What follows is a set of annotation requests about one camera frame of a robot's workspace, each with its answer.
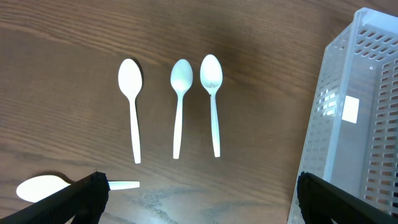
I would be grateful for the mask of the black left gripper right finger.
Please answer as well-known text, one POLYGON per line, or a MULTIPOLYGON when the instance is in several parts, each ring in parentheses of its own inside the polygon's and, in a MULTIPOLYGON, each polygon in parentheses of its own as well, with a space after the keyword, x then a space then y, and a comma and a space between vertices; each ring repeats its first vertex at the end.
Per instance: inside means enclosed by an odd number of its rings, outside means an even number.
POLYGON ((396 218, 309 172, 299 175, 296 191, 305 223, 397 223, 396 218))

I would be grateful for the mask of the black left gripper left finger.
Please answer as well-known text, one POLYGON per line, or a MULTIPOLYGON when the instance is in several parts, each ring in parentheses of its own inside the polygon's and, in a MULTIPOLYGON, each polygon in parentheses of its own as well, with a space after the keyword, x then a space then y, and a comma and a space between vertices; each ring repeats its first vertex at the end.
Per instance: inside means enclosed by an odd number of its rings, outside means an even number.
POLYGON ((97 224, 109 198, 106 174, 94 172, 29 207, 1 219, 1 224, 97 224))

